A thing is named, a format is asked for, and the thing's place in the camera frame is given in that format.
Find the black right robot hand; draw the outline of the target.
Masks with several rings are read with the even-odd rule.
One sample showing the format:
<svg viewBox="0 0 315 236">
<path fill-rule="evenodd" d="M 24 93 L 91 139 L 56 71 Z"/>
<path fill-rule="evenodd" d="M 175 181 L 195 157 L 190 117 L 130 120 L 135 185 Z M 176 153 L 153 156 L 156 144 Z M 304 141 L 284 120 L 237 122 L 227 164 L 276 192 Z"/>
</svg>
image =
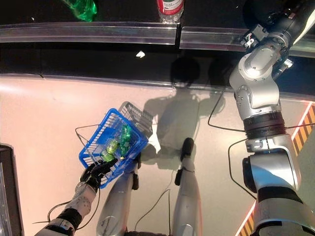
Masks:
<svg viewBox="0 0 315 236">
<path fill-rule="evenodd" d="M 284 9 L 268 32 L 287 33 L 292 40 L 302 37 L 315 23 L 314 0 L 286 0 Z"/>
</svg>

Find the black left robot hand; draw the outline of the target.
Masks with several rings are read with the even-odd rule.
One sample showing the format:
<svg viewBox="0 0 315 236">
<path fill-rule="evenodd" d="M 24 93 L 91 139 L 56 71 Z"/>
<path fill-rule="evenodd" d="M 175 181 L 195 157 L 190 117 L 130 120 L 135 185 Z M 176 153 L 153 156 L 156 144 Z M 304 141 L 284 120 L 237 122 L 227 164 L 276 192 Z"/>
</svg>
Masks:
<svg viewBox="0 0 315 236">
<path fill-rule="evenodd" d="M 80 176 L 80 182 L 89 185 L 95 192 L 100 188 L 101 179 L 111 171 L 118 160 L 114 158 L 109 162 L 103 160 L 94 162 Z"/>
</svg>

